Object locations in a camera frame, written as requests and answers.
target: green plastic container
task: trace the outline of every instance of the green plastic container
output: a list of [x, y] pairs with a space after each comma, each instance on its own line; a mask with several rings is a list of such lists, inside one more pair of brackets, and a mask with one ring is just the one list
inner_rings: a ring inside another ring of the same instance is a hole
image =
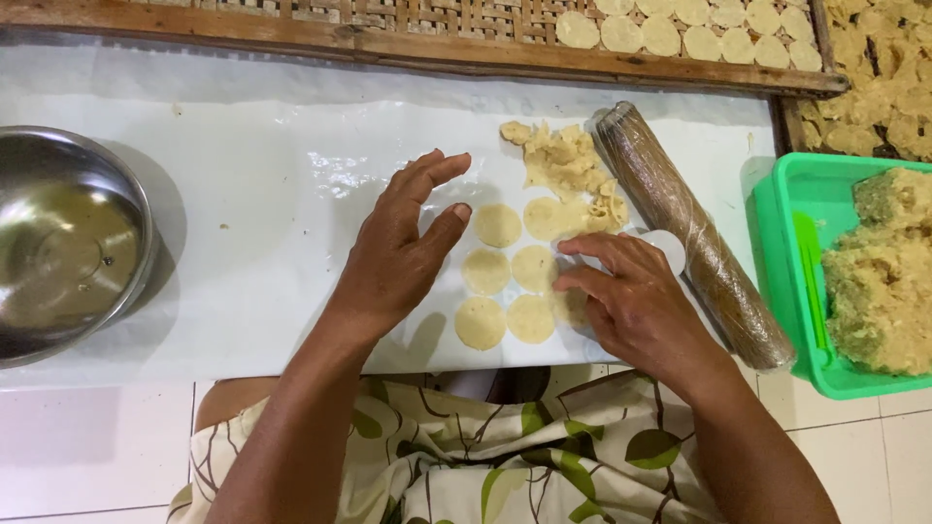
[[[932, 375], [893, 377], [856, 368], [850, 360], [828, 347], [816, 345], [814, 315], [806, 294], [800, 249], [793, 226], [793, 212], [809, 215], [816, 224], [822, 250], [858, 224], [852, 186], [891, 168], [932, 172], [932, 164], [891, 159], [864, 159], [842, 155], [790, 153], [780, 158], [771, 174], [754, 187], [764, 271], [761, 292], [777, 321], [787, 331], [798, 354], [793, 375], [808, 379], [828, 398], [848, 400], [899, 393], [932, 386]], [[828, 318], [825, 276], [815, 268], [819, 304]]]

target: right hand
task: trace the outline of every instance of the right hand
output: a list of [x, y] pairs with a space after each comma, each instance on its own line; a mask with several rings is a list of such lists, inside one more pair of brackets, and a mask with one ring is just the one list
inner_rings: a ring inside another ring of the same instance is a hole
[[556, 291], [579, 287], [589, 295], [586, 314], [605, 351], [690, 403], [705, 385], [714, 387], [734, 374], [741, 379], [732, 357], [683, 295], [662, 251], [624, 233], [581, 235], [557, 249], [594, 256], [610, 272], [576, 266], [554, 282]]

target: left hand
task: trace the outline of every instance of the left hand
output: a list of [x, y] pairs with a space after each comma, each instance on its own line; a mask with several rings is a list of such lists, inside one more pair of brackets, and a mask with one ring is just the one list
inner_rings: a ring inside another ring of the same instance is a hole
[[420, 206], [472, 162], [468, 153], [444, 157], [434, 149], [391, 178], [349, 250], [322, 323], [337, 322], [353, 338], [375, 344], [424, 299], [473, 210], [465, 203], [449, 206], [421, 237]]

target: hand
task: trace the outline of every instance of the hand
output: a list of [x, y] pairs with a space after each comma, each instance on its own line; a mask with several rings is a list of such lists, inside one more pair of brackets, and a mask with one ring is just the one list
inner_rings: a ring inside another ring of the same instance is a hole
[[451, 205], [420, 237], [420, 206], [435, 187], [465, 173], [472, 162], [468, 153], [445, 158], [434, 149], [391, 178], [349, 250], [322, 322], [337, 321], [355, 338], [375, 344], [424, 299], [473, 210], [464, 203]]
[[562, 241], [564, 255], [599, 259], [611, 273], [590, 266], [563, 272], [556, 291], [582, 288], [586, 314], [605, 351], [666, 384], [690, 402], [697, 387], [740, 372], [708, 334], [683, 295], [664, 253], [624, 233], [581, 235]]

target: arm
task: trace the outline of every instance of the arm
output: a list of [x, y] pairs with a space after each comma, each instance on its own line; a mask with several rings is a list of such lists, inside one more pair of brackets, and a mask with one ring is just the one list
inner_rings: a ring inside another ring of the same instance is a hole
[[281, 374], [206, 524], [331, 523], [359, 374], [376, 342], [430, 291], [472, 212], [454, 204], [418, 235], [434, 187], [469, 169], [438, 150], [397, 172], [349, 252], [320, 320]]
[[561, 274], [554, 289], [582, 288], [602, 347], [692, 407], [699, 461], [730, 522], [839, 524], [809, 462], [708, 334], [661, 251], [607, 233], [558, 247], [595, 256], [610, 271], [579, 266]]

